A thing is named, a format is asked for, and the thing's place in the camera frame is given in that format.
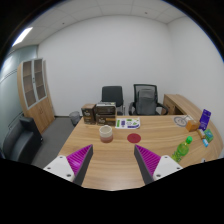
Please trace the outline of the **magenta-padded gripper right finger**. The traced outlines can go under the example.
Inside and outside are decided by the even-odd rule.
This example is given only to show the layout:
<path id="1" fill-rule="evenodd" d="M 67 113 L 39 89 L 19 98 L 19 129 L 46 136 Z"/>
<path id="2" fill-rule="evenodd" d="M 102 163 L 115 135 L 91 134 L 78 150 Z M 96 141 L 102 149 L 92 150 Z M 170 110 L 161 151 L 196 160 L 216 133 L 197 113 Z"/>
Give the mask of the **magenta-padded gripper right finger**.
<path id="1" fill-rule="evenodd" d="M 159 156 L 139 145 L 134 146 L 134 155 L 145 184 L 160 180 L 182 169 L 168 155 Z"/>

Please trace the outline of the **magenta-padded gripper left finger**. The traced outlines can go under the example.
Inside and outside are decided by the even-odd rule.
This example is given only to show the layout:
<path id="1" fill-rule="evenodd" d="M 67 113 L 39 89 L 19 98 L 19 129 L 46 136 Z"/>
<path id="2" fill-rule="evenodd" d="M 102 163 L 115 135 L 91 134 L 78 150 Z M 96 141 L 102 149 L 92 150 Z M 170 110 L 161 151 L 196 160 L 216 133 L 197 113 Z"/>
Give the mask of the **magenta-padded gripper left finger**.
<path id="1" fill-rule="evenodd" d="M 68 156 L 57 156 L 44 170 L 81 186 L 92 155 L 93 145 L 88 145 Z"/>

